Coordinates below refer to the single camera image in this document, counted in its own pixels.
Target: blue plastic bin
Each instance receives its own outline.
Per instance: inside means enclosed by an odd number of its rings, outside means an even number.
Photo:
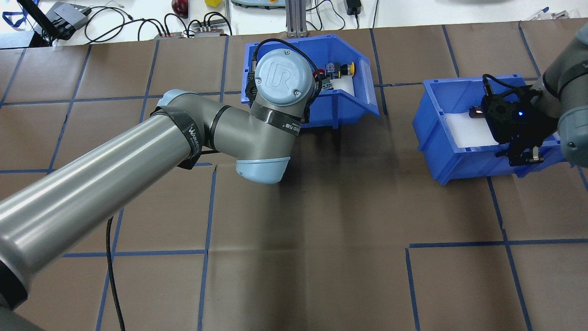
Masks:
[[[498,76],[504,82],[522,86],[521,75]],[[491,81],[495,93],[507,88]],[[495,157],[506,150],[508,144],[459,148],[453,139],[445,114],[468,112],[469,107],[480,105],[484,96],[481,77],[426,80],[425,94],[412,124],[419,140],[419,151],[425,159],[434,180],[441,185],[458,178],[498,176],[516,174],[524,177],[532,171],[540,171],[553,164],[565,161],[559,136],[555,133],[539,148],[545,161],[535,165],[511,167],[506,157]]]
[[[365,114],[380,117],[373,88],[370,62],[367,57],[336,35],[288,39],[287,42],[308,55],[318,68],[324,68],[328,62],[355,63],[355,75],[353,76],[353,92],[355,96],[343,90],[322,91],[310,106],[310,123],[303,124],[303,128],[325,126],[338,128],[341,124],[357,123],[359,118]],[[251,57],[257,45],[258,43],[245,46],[243,84],[241,87],[241,103],[244,104],[249,103],[249,98],[245,95],[245,87],[247,86],[247,73],[249,72]],[[258,59],[277,48],[287,48],[287,46],[279,42],[268,42],[259,49]]]

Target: ur robot arm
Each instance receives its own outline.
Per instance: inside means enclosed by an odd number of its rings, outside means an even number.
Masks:
[[[37,274],[168,171],[192,168],[203,145],[236,157],[244,178],[279,182],[316,84],[307,60],[289,49],[265,54],[255,80],[249,112],[169,91],[142,124],[2,201],[0,329],[26,325],[11,310]]]
[[[510,89],[494,93],[488,79]],[[515,87],[491,75],[482,80],[481,111],[472,107],[470,116],[482,113],[493,138],[509,143],[497,157],[506,156],[513,167],[541,163],[539,147],[557,130],[563,156],[588,167],[588,24],[533,85]],[[513,95],[517,101],[507,101]]]
[[[539,111],[559,118],[563,156],[588,167],[588,24],[531,89],[542,91],[535,102]]]

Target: power adapter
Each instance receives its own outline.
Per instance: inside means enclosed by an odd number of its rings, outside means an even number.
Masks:
[[[362,12],[361,0],[345,0],[345,10],[347,15],[354,16]]]

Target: yellow object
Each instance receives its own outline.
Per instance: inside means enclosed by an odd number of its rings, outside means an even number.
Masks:
[[[211,7],[217,7],[221,4],[221,2],[222,0],[204,0],[204,3]]]

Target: white desk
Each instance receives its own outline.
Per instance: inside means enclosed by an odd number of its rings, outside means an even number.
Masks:
[[[6,7],[18,9],[16,0],[0,2],[1,11]],[[79,5],[104,5],[107,0],[76,0]],[[41,0],[39,6],[46,12],[55,3],[53,0]],[[156,18],[163,21],[163,16],[171,10],[170,0],[140,1],[119,0],[134,18]],[[343,0],[333,0],[335,9],[345,19],[346,29],[355,29],[355,17],[345,15]],[[359,14],[361,28],[372,27],[376,0],[363,0],[363,8]],[[411,25],[459,24],[476,22],[503,22],[528,19],[529,16],[544,7],[550,7],[551,12],[577,9],[578,17],[588,17],[588,1],[578,0],[380,0],[377,13],[376,27],[402,27]],[[335,16],[329,3],[320,6],[320,13],[325,29],[338,29],[342,26],[340,18]],[[202,19],[209,11],[225,13],[224,4],[217,8],[206,6],[204,0],[191,0],[190,19]],[[230,5],[230,20],[234,34],[261,34],[280,32],[286,29],[286,11],[283,8],[266,10],[262,8],[242,8]],[[316,11],[307,16],[309,21],[318,25]],[[114,12],[103,12],[97,16],[88,27],[90,37],[98,37],[104,32],[122,23],[121,18]],[[141,23],[126,26],[120,35],[111,42],[134,41],[137,39],[137,29]],[[168,18],[170,30],[183,30],[182,25],[174,17]],[[0,33],[13,31],[4,21],[0,21]],[[151,24],[142,29],[142,40],[151,39],[156,30]],[[76,34],[69,41],[56,41],[55,45],[78,45],[87,42],[83,32]]]

